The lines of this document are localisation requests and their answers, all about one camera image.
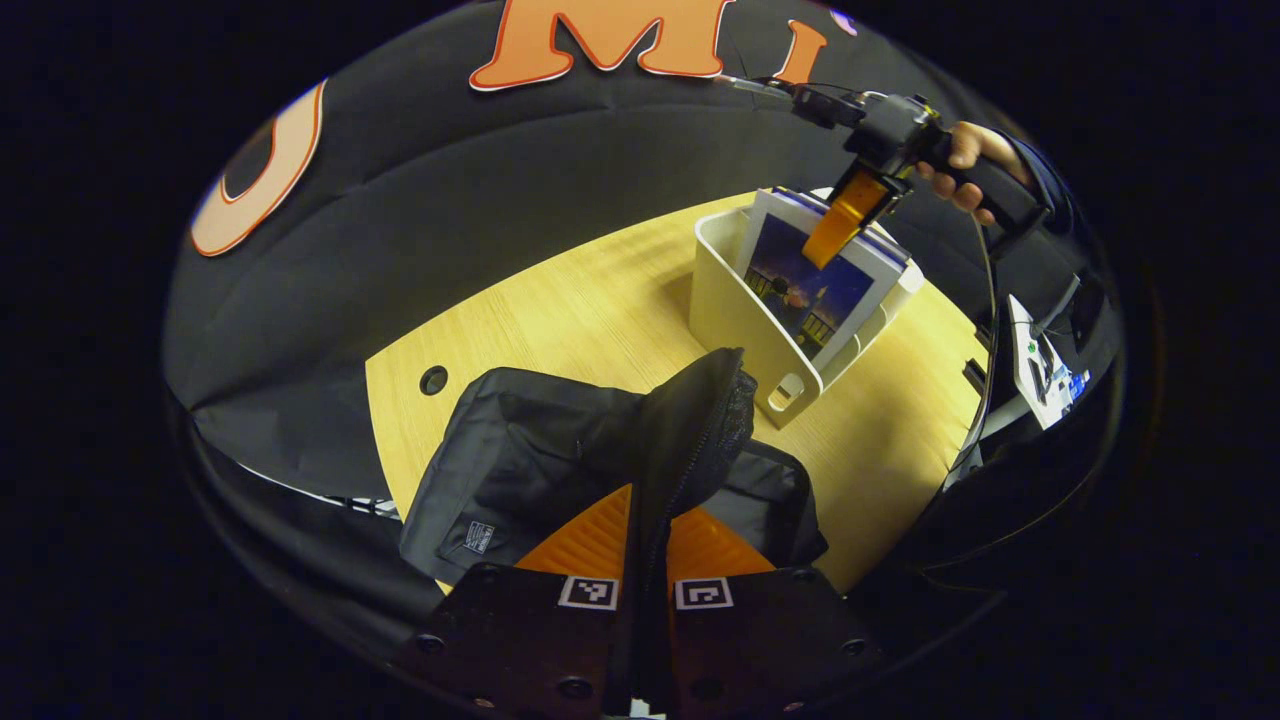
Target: book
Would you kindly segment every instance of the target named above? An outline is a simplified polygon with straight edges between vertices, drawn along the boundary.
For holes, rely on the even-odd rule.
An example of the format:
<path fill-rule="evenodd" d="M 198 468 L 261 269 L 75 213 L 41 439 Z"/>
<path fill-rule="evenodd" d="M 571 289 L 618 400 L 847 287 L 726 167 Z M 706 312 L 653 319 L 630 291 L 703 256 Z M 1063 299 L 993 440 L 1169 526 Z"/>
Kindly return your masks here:
<path fill-rule="evenodd" d="M 906 269 L 892 238 L 863 232 L 819 270 L 803 249 L 824 211 L 786 188 L 758 191 L 733 266 L 819 372 Z"/>

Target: wooden table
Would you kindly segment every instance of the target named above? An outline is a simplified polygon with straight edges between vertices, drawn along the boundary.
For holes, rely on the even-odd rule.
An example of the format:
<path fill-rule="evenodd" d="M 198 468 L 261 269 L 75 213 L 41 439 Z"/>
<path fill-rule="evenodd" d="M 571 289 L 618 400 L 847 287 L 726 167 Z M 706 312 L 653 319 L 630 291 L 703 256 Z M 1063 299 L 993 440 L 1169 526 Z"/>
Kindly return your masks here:
<path fill-rule="evenodd" d="M 524 368 L 645 393 L 708 348 L 689 332 L 694 223 L 749 205 L 707 202 L 621 229 L 460 302 L 365 365 L 387 484 L 408 516 L 419 480 L 467 384 Z M 813 480 L 831 544 L 814 564 L 847 591 L 910 528 L 942 483 L 978 407 L 963 375 L 986 357 L 974 325 L 932 284 L 823 396 L 778 430 L 759 409 L 759 441 L 796 456 Z M 444 389 L 422 373 L 443 365 Z"/>

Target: orange soft gripper pad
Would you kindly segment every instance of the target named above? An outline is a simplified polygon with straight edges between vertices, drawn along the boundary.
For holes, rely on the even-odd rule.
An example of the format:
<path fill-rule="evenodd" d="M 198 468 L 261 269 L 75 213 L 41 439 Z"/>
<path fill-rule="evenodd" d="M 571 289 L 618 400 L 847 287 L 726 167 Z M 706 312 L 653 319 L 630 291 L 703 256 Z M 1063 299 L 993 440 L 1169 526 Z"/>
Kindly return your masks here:
<path fill-rule="evenodd" d="M 671 521 L 667 541 L 667 589 L 680 580 L 727 578 L 776 570 L 728 525 L 694 507 Z"/>
<path fill-rule="evenodd" d="M 529 551 L 516 568 L 557 575 L 621 580 L 630 515 L 631 484 L 628 483 L 564 523 L 561 529 Z"/>
<path fill-rule="evenodd" d="M 804 243 L 804 256 L 818 269 L 827 266 L 832 258 L 845 249 L 863 227 L 867 215 L 879 205 L 888 188 L 867 172 L 854 174 L 840 196 L 831 202 L 831 209 L 813 228 Z"/>

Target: black bag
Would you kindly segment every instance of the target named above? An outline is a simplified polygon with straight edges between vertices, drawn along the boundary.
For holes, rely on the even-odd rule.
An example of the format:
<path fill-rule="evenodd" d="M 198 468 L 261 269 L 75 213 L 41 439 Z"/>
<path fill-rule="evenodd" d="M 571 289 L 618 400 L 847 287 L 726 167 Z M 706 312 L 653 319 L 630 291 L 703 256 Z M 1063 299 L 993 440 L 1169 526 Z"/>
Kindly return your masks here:
<path fill-rule="evenodd" d="M 498 368 L 472 382 L 431 457 L 401 556 L 445 583 L 515 565 L 626 483 L 643 483 L 640 546 L 698 505 L 778 566 L 827 551 L 799 460 L 750 439 L 755 380 L 710 352 L 649 395 Z M 649 578 L 641 580 L 646 584 Z"/>

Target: human hand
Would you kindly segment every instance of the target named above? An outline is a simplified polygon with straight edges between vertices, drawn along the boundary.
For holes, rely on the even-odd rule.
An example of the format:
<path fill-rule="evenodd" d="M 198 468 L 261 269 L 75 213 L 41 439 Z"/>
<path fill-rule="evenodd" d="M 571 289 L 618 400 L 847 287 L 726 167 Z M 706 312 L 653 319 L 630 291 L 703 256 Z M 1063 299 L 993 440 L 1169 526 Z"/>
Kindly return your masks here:
<path fill-rule="evenodd" d="M 966 170 L 978 161 L 978 155 L 995 161 L 1004 168 L 1014 179 L 1023 183 L 1028 190 L 1034 191 L 1034 181 L 1030 169 L 1023 163 L 1014 150 L 1014 146 L 1000 133 L 975 126 L 973 123 L 959 122 L 951 128 L 951 158 L 948 163 L 957 170 Z M 915 164 L 915 170 L 920 177 L 933 182 L 933 192 L 943 200 L 973 215 L 984 225 L 996 224 L 991 210 L 978 209 L 982 202 L 982 188 L 972 182 L 956 187 L 956 181 L 945 169 L 937 170 L 925 161 Z"/>

